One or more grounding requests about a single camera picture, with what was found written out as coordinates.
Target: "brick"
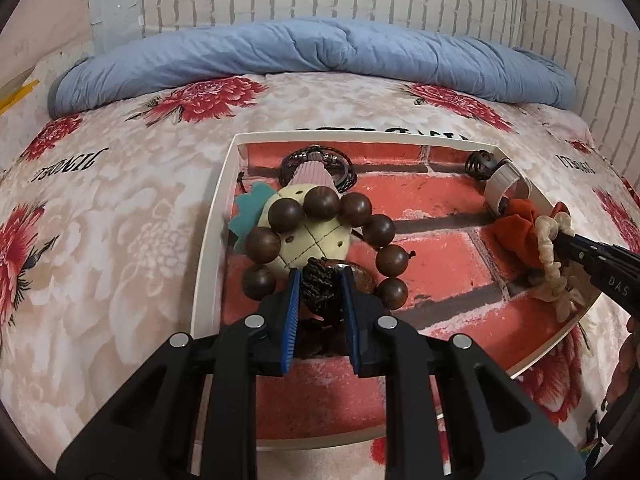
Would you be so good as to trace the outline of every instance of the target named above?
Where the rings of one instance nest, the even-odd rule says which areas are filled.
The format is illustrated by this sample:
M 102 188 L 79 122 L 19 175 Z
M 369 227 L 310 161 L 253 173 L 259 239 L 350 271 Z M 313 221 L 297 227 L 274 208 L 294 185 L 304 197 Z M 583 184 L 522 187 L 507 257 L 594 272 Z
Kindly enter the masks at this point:
M 440 23 L 441 3 L 442 0 L 429 0 L 427 2 L 427 30 L 436 30 L 438 28 L 438 24 Z
M 422 28 L 422 17 L 425 12 L 424 7 L 424 0 L 413 0 L 409 27 L 416 28 L 418 30 Z
M 340 18 L 351 18 L 353 16 L 353 0 L 338 0 L 335 11 Z
M 468 6 L 460 5 L 460 8 L 454 13 L 455 21 L 455 35 L 456 36 L 464 36 L 466 34 L 466 20 L 469 16 L 469 8 Z
M 391 12 L 391 0 L 376 0 L 376 21 L 380 23 L 389 23 L 389 14 Z
M 257 378 L 258 439 L 325 436 L 384 423 L 384 380 L 359 379 L 348 357 L 294 359 L 284 377 Z
M 500 244 L 491 226 L 480 228 L 479 235 L 500 276 L 505 281 L 514 280 L 527 272 L 527 267 L 516 254 L 508 251 Z
M 439 32 L 443 34 L 453 34 L 454 24 L 456 22 L 456 15 L 452 7 L 444 8 L 442 13 L 442 24 L 440 25 Z
M 484 212 L 484 196 L 477 185 L 466 175 L 363 173 L 352 190 L 369 196 L 375 213 L 400 220 Z
M 484 312 L 471 312 L 468 316 L 450 320 L 444 328 L 437 327 L 424 333 L 439 339 L 465 333 L 503 370 L 508 370 L 535 352 L 561 326 L 556 321 L 552 304 L 524 294 L 507 304 Z
M 400 276 L 409 289 L 409 300 L 402 310 L 426 299 L 446 300 L 492 282 L 489 270 L 464 232 L 397 236 L 394 243 L 416 253 Z M 379 283 L 384 276 L 375 269 L 375 254 L 363 241 L 352 239 L 347 260 L 369 269 Z
M 408 21 L 409 1 L 410 0 L 394 0 L 394 23 L 401 27 L 404 27 Z
M 215 0 L 216 8 L 214 10 L 214 16 L 216 19 L 216 24 L 229 24 L 229 9 L 231 0 Z
M 621 142 L 620 148 L 616 153 L 616 158 L 613 159 L 613 167 L 618 170 L 619 173 L 623 173 L 626 169 L 626 162 L 629 160 L 629 153 L 633 149 L 633 145 L 628 142 Z
M 313 142 L 264 142 L 248 145 L 250 168 L 279 168 L 282 159 Z M 421 146 L 412 144 L 385 144 L 380 142 L 323 142 L 345 153 L 353 164 L 418 164 Z
M 178 23 L 181 27 L 195 26 L 193 23 L 193 4 L 191 0 L 179 0 L 178 1 Z
M 271 16 L 270 0 L 255 0 L 255 19 L 268 20 Z
M 446 148 L 445 146 L 431 146 L 429 148 L 429 162 L 452 162 L 456 164 L 464 164 L 470 153 L 455 148 Z

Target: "bedsheet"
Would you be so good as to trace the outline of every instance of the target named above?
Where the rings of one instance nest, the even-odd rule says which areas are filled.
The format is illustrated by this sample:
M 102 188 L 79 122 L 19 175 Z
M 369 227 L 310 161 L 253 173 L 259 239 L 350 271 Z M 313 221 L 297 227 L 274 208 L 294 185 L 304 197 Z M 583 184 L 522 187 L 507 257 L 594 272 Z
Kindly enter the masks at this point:
M 23 149 L 0 182 L 0 399 L 50 468 L 140 363 L 188 330 L 235 133 L 369 128 L 497 144 L 568 205 L 580 234 L 640 252 L 639 205 L 609 164 L 513 105 L 343 73 L 243 75 L 40 121 L 38 132 L 24 121 L 43 117 L 44 95 L 24 101 L 0 118 Z M 626 318 L 600 298 L 519 379 L 578 447 L 602 414 Z M 381 479 L 383 462 L 383 439 L 258 454 L 263 479 Z

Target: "black coil ornament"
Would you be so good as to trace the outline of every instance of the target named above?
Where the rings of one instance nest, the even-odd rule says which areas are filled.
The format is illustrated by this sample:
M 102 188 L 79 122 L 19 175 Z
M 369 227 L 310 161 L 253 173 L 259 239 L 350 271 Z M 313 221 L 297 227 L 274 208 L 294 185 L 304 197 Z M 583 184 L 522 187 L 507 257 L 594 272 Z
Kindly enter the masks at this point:
M 335 174 L 340 175 L 338 181 L 334 183 L 335 189 L 340 193 L 351 189 L 358 181 L 358 175 L 353 169 L 351 159 L 345 153 L 335 148 L 329 148 L 328 146 L 307 146 L 293 153 L 289 153 L 289 155 L 282 159 L 278 178 L 280 185 L 285 187 L 291 182 L 298 166 L 310 160 L 321 161 L 325 169 L 332 176 Z
M 465 173 L 476 180 L 489 180 L 498 168 L 508 161 L 508 158 L 498 160 L 493 153 L 487 150 L 478 150 L 468 156 L 465 163 Z

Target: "teal felt flower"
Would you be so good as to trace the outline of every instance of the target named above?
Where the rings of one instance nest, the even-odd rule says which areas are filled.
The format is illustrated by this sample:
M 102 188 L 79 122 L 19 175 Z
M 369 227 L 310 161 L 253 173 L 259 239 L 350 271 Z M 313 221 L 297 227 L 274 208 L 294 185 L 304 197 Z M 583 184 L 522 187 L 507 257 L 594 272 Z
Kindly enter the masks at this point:
M 234 202 L 238 206 L 238 214 L 229 221 L 231 229 L 238 240 L 234 245 L 236 253 L 244 254 L 244 240 L 249 231 L 258 225 L 258 220 L 267 200 L 276 193 L 273 187 L 264 182 L 254 182 L 251 191 L 236 196 Z

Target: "orange fabric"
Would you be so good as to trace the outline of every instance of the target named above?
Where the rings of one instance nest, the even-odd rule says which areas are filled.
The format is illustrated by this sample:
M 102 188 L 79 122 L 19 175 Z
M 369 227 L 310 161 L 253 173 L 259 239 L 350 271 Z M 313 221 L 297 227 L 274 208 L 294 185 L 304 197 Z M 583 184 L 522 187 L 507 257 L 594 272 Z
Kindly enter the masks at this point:
M 516 253 L 527 267 L 542 269 L 538 253 L 538 236 L 533 227 L 540 216 L 531 200 L 511 198 L 504 215 L 492 224 L 501 245 Z

